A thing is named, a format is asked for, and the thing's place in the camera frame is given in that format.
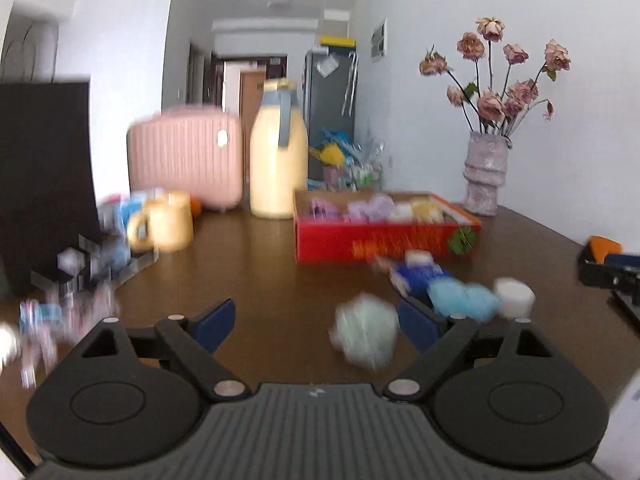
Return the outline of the dried pink roses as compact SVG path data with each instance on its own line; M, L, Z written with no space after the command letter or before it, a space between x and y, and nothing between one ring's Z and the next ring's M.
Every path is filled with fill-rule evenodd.
M454 73L445 55L435 47L426 50L419 63L423 77L448 76L449 104L459 110L472 132L484 136L500 136L512 141L514 132L535 108L540 108L545 120L555 114L553 103L540 96L541 77L555 81L560 73L572 66L570 51L554 39L544 46L544 57L533 77L518 80L512 77L515 67L529 60L529 53L519 44L504 40L506 24L494 16L475 21L472 32L464 32L456 43L456 51L474 67L473 78L463 82Z

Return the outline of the yellow thermos jug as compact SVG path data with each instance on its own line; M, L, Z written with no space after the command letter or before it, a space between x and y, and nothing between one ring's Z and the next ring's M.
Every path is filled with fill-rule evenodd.
M250 211L264 219L293 218L295 194L307 179L308 133L296 85L269 79L250 134Z

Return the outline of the red cardboard box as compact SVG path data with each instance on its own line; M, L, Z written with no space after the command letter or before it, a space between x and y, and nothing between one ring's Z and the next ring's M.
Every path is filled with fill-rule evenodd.
M445 214L442 223L351 222L347 205L368 200L372 192L298 191L295 194L294 240L299 263L369 262L376 256L401 259L409 249L430 252L436 259L466 257L480 241L482 222L461 207L433 193L393 193L395 203L436 200ZM308 212L313 198L334 203L340 221L317 221Z

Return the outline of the grey refrigerator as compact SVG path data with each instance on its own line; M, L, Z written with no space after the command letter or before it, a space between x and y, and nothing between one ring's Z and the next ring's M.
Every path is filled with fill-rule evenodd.
M354 140L357 64L354 48L316 47L307 52L303 118L311 148L320 148L327 131Z

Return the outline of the cluttered storage cart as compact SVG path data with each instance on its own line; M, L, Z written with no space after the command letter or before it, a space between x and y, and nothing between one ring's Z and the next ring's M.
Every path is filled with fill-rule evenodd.
M363 144L344 131L323 128L309 148L310 160L321 166L320 177L310 177L310 188L328 191L379 191L383 182L381 156L385 144L370 136Z

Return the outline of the mint green fluffy ball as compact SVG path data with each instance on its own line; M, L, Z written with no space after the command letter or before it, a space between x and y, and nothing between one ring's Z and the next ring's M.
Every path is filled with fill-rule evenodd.
M399 334L396 308L387 301L362 292L339 304L329 337L332 347L349 364L380 370L390 364Z

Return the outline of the pink small suitcase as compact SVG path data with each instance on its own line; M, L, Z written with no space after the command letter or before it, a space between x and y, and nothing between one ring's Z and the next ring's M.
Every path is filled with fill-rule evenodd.
M130 188L190 194L204 207L233 209L244 190L240 118L211 105L183 105L127 132Z

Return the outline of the yellow white plush toy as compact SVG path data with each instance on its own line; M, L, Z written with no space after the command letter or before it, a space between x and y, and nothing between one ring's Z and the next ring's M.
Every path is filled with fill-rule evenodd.
M397 223L442 223L445 214L436 200L412 200L397 203L387 220Z

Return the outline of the light blue soft toy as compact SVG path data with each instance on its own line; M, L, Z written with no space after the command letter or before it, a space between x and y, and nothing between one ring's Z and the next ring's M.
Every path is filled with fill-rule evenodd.
M434 311L449 318L461 315L480 323L489 322L497 313L500 301L487 287L466 284L455 278L438 278L427 289Z

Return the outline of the yellow box on fridge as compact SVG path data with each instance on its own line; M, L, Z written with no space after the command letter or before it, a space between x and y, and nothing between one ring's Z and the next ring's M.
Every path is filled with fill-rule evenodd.
M349 37L321 36L319 44L326 47L355 49L356 40Z

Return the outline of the lilac fluffy towel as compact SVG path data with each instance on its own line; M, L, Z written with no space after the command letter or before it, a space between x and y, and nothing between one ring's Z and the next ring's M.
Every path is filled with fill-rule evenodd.
M375 194L368 200L355 200L347 205L346 217L351 222L383 222L395 210L394 200L386 194Z

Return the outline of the orange fruit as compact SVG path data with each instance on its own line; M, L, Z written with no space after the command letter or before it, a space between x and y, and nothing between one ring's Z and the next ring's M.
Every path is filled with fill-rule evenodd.
M198 218L198 216L202 213L202 205L199 200L195 197L190 197L190 205L191 205L191 214L193 218Z

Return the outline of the white soft sponge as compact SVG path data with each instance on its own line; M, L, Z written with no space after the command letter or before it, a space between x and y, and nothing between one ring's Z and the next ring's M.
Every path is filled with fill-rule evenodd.
M515 278L497 278L494 294L499 300L498 313L507 320L530 318L536 295L527 284Z

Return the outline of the blue tissue pack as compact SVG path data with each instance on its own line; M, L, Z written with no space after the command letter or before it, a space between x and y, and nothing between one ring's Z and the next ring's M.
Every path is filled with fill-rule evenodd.
M98 218L104 233L124 236L130 217L142 206L162 195L162 188L147 188L129 194L114 194L98 203Z

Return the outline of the yellow ceramic mug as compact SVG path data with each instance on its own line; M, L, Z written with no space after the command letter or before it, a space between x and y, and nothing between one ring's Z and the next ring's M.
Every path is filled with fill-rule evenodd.
M127 223L127 240L135 252L180 252L194 240L191 197L169 192L147 200Z

